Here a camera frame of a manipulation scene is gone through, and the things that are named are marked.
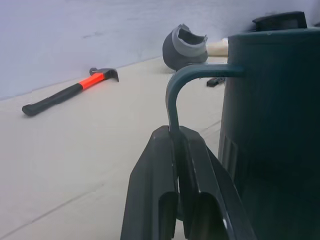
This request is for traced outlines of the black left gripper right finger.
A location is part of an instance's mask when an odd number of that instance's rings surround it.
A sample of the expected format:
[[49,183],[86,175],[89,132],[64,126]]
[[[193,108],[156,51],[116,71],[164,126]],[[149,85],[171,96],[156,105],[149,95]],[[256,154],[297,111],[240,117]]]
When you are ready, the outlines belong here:
[[230,175],[200,134],[180,127],[177,161],[184,236],[188,240],[255,240]]

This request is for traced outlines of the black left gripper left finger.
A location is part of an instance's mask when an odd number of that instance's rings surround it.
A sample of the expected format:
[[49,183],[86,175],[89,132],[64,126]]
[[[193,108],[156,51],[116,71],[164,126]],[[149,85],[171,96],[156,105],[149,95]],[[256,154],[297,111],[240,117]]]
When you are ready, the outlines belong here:
[[175,235],[178,184],[169,127],[154,130],[128,182],[120,238],[171,240]]

